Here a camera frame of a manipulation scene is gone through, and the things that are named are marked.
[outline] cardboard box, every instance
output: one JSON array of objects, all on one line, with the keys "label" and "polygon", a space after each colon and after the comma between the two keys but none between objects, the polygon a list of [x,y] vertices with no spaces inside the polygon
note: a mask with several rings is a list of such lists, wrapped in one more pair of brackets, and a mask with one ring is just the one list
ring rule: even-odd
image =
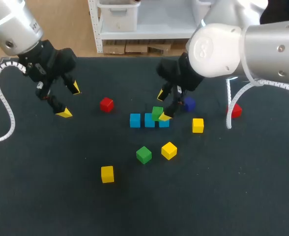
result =
[{"label": "cardboard box", "polygon": [[164,56],[167,56],[172,47],[172,40],[169,39],[155,39],[150,40],[149,42],[149,52],[151,53],[160,53]]},{"label": "cardboard box", "polygon": [[148,53],[149,40],[127,40],[125,52],[127,53]]},{"label": "cardboard box", "polygon": [[125,54],[126,40],[106,40],[103,41],[103,53],[123,55]]}]

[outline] yellow cube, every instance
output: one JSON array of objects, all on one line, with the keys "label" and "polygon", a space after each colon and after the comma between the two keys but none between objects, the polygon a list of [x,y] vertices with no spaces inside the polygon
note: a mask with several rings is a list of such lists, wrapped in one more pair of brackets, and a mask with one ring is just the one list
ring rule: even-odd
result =
[{"label": "yellow cube", "polygon": [[174,146],[171,142],[168,142],[162,147],[162,155],[168,159],[171,160],[175,155],[177,154],[177,147]]},{"label": "yellow cube", "polygon": [[203,133],[203,119],[193,119],[193,133]]},{"label": "yellow cube", "polygon": [[114,169],[113,166],[101,167],[101,178],[103,183],[114,182]]}]

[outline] red cube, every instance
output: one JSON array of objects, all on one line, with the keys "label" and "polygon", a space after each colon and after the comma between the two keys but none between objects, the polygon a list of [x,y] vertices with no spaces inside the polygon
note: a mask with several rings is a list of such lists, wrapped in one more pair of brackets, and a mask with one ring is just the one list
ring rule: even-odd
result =
[{"label": "red cube", "polygon": [[236,103],[232,111],[232,119],[238,118],[242,115],[242,108]]},{"label": "red cube", "polygon": [[113,100],[109,99],[108,97],[105,97],[100,102],[100,108],[103,112],[110,112],[114,108],[114,102]]}]

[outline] wooden floor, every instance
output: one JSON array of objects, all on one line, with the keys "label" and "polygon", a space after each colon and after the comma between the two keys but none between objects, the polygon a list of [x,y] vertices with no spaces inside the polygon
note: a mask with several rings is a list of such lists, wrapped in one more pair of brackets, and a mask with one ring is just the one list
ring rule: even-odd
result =
[{"label": "wooden floor", "polygon": [[[87,0],[27,0],[27,6],[56,49],[71,48],[78,57],[103,57],[96,52]],[[171,55],[180,55],[183,48]],[[0,49],[0,58],[5,54]]]}]

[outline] green cube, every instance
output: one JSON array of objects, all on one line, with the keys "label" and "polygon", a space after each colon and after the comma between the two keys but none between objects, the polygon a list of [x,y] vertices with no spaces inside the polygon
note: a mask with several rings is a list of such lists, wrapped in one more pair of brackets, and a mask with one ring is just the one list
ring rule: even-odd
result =
[{"label": "green cube", "polygon": [[152,119],[154,121],[159,121],[159,117],[163,113],[163,107],[153,107],[152,109]]},{"label": "green cube", "polygon": [[146,147],[142,147],[136,152],[137,159],[140,160],[141,163],[145,164],[149,160],[152,159],[152,152]]}]

